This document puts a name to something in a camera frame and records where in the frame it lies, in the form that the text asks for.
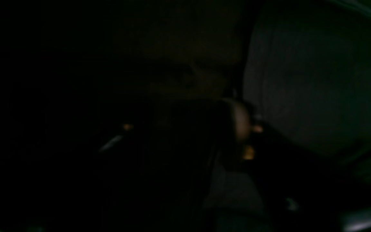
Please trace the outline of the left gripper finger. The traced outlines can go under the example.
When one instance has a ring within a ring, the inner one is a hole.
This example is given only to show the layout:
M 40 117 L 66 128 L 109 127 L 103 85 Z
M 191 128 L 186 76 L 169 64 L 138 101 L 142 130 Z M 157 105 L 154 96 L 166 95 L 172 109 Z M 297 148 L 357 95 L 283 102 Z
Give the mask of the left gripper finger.
M 177 100 L 160 127 L 159 167 L 170 174 L 212 174 L 219 162 L 235 166 L 251 120 L 233 99 Z

